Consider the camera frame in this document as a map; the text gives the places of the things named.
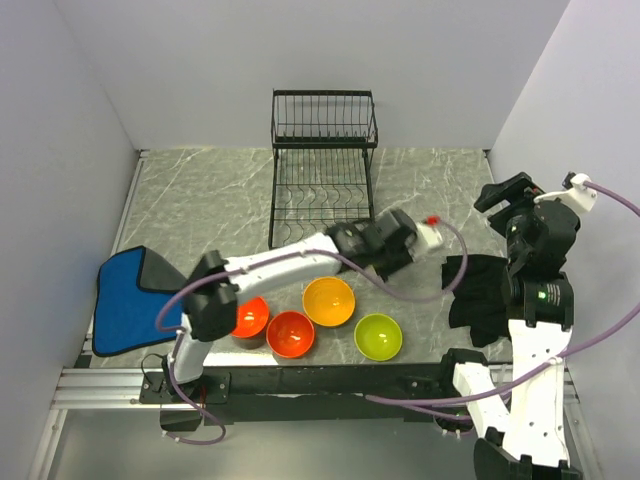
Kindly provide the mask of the lime green bowl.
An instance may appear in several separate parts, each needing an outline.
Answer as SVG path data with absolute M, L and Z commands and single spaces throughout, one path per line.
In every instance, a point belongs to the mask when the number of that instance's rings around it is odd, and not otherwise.
M 393 359 L 403 345 L 403 332 L 398 323 L 381 313 L 361 318 L 354 329 L 354 342 L 369 360 L 386 362 Z

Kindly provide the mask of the red-orange bowl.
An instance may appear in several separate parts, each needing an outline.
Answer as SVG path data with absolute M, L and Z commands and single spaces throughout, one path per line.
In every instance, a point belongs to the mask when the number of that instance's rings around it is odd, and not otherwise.
M 266 341 L 272 352 L 285 359 L 299 358 L 307 354 L 316 332 L 313 322 L 298 311 L 277 314 L 266 329 Z
M 231 335 L 249 339 L 260 335 L 270 319 L 270 309 L 263 297 L 254 297 L 237 309 L 236 327 Z

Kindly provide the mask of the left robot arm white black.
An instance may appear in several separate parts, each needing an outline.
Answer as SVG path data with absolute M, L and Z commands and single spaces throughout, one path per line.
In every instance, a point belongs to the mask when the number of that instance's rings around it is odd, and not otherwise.
M 213 343 L 236 328 L 237 309 L 281 287 L 371 267 L 374 278 L 389 276 L 416 261 L 426 248 L 424 227 L 402 210 L 374 221 L 340 222 L 322 233 L 259 254 L 224 259 L 203 256 L 179 291 L 161 310 L 157 323 L 177 304 L 183 319 L 167 356 L 164 389 L 176 401 L 193 399 Z

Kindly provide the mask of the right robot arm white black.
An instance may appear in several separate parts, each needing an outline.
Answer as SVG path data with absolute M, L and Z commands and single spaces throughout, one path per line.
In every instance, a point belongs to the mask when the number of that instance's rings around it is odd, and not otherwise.
M 579 479 L 570 461 L 563 423 L 561 358 L 574 325 L 574 291 L 562 272 L 575 243 L 580 217 L 597 199 L 587 175 L 569 173 L 563 190 L 546 193 L 525 173 L 486 184 L 474 203 L 507 244 L 502 295 L 512 343 L 511 402 L 494 394 L 483 355 L 451 349 L 438 374 L 440 391 L 464 397 L 478 438 L 478 479 Z

